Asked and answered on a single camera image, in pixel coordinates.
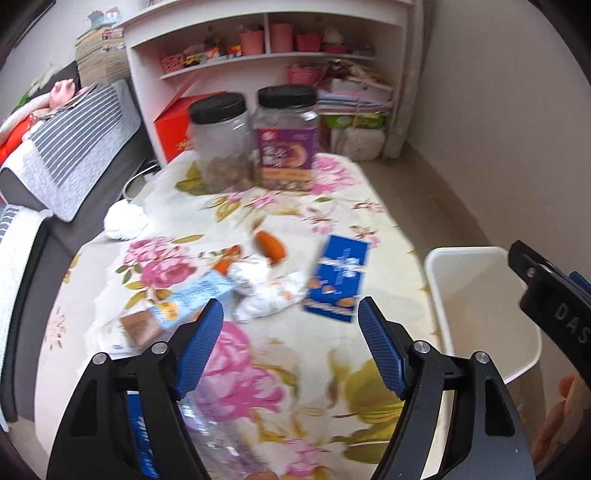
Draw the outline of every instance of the toy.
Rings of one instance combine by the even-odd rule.
[[[234,45],[233,47],[228,47],[228,58],[237,59],[238,57],[242,57],[242,45]]]
[[[328,45],[342,45],[345,39],[335,27],[325,27],[322,42]]]
[[[205,51],[205,55],[207,55],[208,60],[217,59],[221,56],[219,47],[212,47],[208,48]]]
[[[197,53],[195,55],[189,55],[183,63],[186,67],[192,67],[193,65],[199,65],[205,62],[207,62],[207,55]]]

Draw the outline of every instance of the blue snack box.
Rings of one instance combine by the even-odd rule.
[[[331,235],[308,284],[304,308],[308,312],[352,322],[368,244]]]

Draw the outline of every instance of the purple label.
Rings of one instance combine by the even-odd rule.
[[[256,131],[263,168],[311,170],[318,151],[318,129],[275,129]]]

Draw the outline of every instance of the red box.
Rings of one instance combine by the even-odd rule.
[[[172,162],[177,155],[185,150],[191,150],[191,142],[187,138],[187,128],[189,128],[189,106],[201,100],[202,98],[217,95],[215,92],[206,95],[197,95],[193,97],[182,97],[174,102],[165,110],[154,122],[160,144],[164,150],[164,156],[167,162]]]

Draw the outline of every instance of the carrot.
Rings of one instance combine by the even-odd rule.
[[[240,245],[234,245],[230,250],[224,253],[223,257],[217,262],[213,269],[220,272],[222,275],[228,273],[230,265],[242,258],[242,247]]]
[[[271,265],[277,265],[287,257],[283,244],[269,232],[264,230],[257,232],[255,240],[263,255],[271,260]]]

